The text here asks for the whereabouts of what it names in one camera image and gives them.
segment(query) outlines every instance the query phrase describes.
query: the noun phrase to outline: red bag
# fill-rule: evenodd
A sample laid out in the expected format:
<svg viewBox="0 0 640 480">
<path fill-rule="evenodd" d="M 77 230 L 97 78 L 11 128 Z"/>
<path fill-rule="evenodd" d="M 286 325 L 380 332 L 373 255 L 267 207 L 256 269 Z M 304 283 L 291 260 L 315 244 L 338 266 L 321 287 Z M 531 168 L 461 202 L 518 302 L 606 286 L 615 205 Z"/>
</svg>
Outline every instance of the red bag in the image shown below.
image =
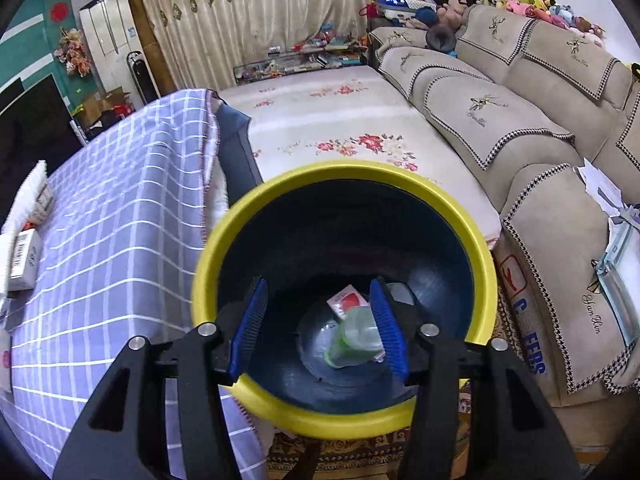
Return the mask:
<svg viewBox="0 0 640 480">
<path fill-rule="evenodd" d="M 367 4 L 365 7 L 362 7 L 358 14 L 361 16 L 366 16 L 367 18 L 380 17 L 380 15 L 378 14 L 378 7 L 376 6 L 375 2 L 371 2 L 370 4 Z"/>
</svg>

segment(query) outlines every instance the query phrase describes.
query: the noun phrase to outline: teal wall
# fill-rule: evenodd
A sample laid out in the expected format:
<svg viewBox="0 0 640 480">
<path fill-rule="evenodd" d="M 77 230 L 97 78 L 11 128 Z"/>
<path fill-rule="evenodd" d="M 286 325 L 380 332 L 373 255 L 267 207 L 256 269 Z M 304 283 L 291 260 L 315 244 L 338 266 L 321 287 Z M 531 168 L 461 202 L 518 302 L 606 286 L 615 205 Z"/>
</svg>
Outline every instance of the teal wall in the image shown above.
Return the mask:
<svg viewBox="0 0 640 480">
<path fill-rule="evenodd" d="M 49 11 L 57 2 L 66 3 L 68 16 L 62 22 L 54 23 L 49 17 Z M 60 27 L 65 30 L 79 28 L 79 24 L 76 24 L 76 19 L 74 18 L 71 0 L 25 0 L 7 27 L 7 32 L 10 32 L 13 27 L 20 25 L 25 20 L 40 14 L 43 17 L 41 22 L 25 28 L 0 43 L 0 87 L 18 73 L 28 69 L 33 63 L 47 56 L 47 54 L 52 55 L 60 42 Z M 98 85 L 91 74 L 84 78 L 77 73 L 68 76 L 65 66 L 56 57 L 53 57 L 51 62 L 24 78 L 22 84 L 27 89 L 51 73 L 58 84 L 62 97 L 69 99 L 69 110 L 73 110 L 98 89 Z"/>
</svg>

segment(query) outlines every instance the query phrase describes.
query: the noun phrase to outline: trash can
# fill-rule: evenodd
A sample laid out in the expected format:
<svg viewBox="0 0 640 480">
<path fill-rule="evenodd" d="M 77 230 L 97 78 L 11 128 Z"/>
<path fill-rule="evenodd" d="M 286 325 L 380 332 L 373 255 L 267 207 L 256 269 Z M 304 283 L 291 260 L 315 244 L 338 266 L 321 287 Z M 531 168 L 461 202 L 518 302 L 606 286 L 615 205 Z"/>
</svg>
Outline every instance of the trash can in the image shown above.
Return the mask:
<svg viewBox="0 0 640 480">
<path fill-rule="evenodd" d="M 256 276 L 269 303 L 248 372 L 230 389 L 284 430 L 368 438 L 408 426 L 415 391 L 386 362 L 334 369 L 319 345 L 347 285 L 365 295 L 377 276 L 404 283 L 441 332 L 485 344 L 497 282 L 468 213 L 426 179 L 388 164 L 312 164 L 242 197 L 207 241 L 193 282 L 198 325 L 240 300 Z"/>
</svg>

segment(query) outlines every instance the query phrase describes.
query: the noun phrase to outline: yellow rim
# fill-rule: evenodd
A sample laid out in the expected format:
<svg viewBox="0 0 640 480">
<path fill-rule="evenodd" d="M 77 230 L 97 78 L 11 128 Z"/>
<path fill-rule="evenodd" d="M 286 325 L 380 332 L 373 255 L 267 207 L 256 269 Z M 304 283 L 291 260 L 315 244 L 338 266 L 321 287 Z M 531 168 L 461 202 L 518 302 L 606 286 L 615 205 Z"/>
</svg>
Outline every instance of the yellow rim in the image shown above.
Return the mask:
<svg viewBox="0 0 640 480">
<path fill-rule="evenodd" d="M 402 189 L 433 207 L 454 229 L 465 248 L 474 277 L 474 308 L 466 340 L 485 344 L 491 337 L 497 309 L 497 282 L 491 254 L 471 216 L 446 192 L 414 173 L 389 164 L 366 161 L 320 162 L 289 171 L 243 196 L 213 229 L 193 280 L 191 315 L 194 325 L 216 319 L 220 268 L 226 252 L 244 225 L 269 202 L 294 189 L 337 179 L 371 180 Z M 252 413 L 284 430 L 322 439 L 368 438 L 411 424 L 415 399 L 375 412 L 329 415 L 287 404 L 244 374 L 229 388 Z"/>
</svg>

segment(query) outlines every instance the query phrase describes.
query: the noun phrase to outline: bed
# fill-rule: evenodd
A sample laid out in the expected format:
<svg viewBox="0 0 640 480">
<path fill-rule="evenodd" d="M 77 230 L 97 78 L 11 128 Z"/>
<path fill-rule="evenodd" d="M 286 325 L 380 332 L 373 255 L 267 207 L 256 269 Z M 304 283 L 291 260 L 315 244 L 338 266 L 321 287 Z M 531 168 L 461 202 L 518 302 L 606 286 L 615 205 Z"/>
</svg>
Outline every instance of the bed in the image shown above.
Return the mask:
<svg viewBox="0 0 640 480">
<path fill-rule="evenodd" d="M 447 191 L 469 211 L 488 245 L 497 242 L 500 219 L 478 181 L 424 116 L 371 67 L 271 79 L 220 97 L 251 117 L 246 135 L 263 180 L 321 160 L 386 162 Z M 230 178 L 233 170 L 225 168 L 225 174 Z"/>
<path fill-rule="evenodd" d="M 209 229 L 226 211 L 217 158 L 218 101 L 179 91 L 103 133 L 49 177 L 55 198 L 38 229 L 38 281 L 10 302 L 11 395 L 0 412 L 51 476 L 94 387 L 126 341 L 191 328 L 191 280 Z M 220 392 L 246 480 L 266 478 L 248 415 Z M 184 477 L 175 384 L 166 394 L 172 473 Z"/>
</svg>

